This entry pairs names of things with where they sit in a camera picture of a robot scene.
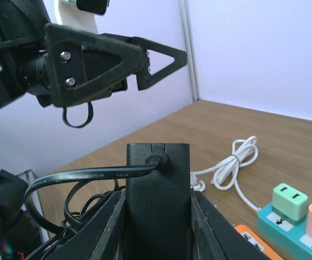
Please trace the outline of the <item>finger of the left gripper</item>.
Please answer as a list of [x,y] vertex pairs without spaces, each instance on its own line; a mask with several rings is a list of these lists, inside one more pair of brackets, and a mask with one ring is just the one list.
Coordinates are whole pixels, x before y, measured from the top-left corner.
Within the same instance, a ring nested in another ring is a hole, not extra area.
[[131,43],[142,48],[142,68],[138,70],[138,90],[147,90],[162,79],[187,65],[187,53],[141,37],[132,37]]
[[48,93],[44,106],[72,107],[128,88],[130,75],[146,72],[146,50],[132,37],[94,34],[68,26],[44,27]]

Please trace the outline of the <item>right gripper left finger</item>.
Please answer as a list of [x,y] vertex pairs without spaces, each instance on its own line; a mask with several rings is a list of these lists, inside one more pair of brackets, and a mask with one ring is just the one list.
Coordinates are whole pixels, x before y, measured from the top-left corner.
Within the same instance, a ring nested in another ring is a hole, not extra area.
[[46,259],[123,259],[125,191],[115,192],[92,219]]

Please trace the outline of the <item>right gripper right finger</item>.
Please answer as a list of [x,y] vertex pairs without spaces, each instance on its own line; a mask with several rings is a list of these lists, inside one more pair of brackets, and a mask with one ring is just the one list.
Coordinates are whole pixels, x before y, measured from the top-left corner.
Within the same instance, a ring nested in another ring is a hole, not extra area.
[[269,259],[236,231],[199,191],[191,190],[192,259]]

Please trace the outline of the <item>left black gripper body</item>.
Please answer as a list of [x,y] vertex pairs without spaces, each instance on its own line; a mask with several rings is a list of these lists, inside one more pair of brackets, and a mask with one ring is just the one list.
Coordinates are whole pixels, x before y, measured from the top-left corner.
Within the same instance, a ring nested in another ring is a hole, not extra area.
[[49,23],[42,1],[0,1],[0,109],[26,93],[45,107],[44,27]]

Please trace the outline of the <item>orange power strip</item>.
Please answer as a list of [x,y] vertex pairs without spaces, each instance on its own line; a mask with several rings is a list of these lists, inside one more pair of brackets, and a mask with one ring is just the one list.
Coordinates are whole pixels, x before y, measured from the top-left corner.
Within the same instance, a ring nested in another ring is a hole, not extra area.
[[258,237],[249,227],[243,224],[235,226],[235,230],[242,235],[250,244],[256,247],[259,251],[267,255],[273,260],[283,260],[265,241]]

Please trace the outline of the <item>black adapter with cable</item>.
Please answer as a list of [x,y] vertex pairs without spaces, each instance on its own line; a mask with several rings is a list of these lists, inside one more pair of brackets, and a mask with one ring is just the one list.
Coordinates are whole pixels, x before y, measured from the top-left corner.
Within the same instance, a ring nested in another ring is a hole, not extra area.
[[69,227],[44,219],[36,210],[31,194],[43,187],[75,183],[74,194],[95,180],[124,179],[125,226],[123,259],[190,259],[192,256],[190,147],[188,144],[128,144],[125,166],[84,168],[47,175],[29,186],[24,201],[41,227],[58,240],[52,254],[76,235],[119,190],[109,191],[87,212],[75,218],[64,208]]

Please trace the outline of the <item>green plug adapter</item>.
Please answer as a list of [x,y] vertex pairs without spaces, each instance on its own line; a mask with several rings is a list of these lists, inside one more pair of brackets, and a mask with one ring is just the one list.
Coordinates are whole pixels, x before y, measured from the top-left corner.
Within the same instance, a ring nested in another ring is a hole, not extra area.
[[292,186],[281,183],[272,192],[272,210],[292,225],[299,225],[308,212],[308,196]]

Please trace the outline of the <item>teal power strip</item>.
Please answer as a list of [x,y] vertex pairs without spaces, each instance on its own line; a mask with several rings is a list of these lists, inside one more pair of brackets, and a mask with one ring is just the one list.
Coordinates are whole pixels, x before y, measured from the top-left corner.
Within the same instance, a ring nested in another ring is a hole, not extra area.
[[257,227],[270,240],[295,259],[312,260],[312,236],[306,233],[306,220],[292,225],[268,204],[258,212]]

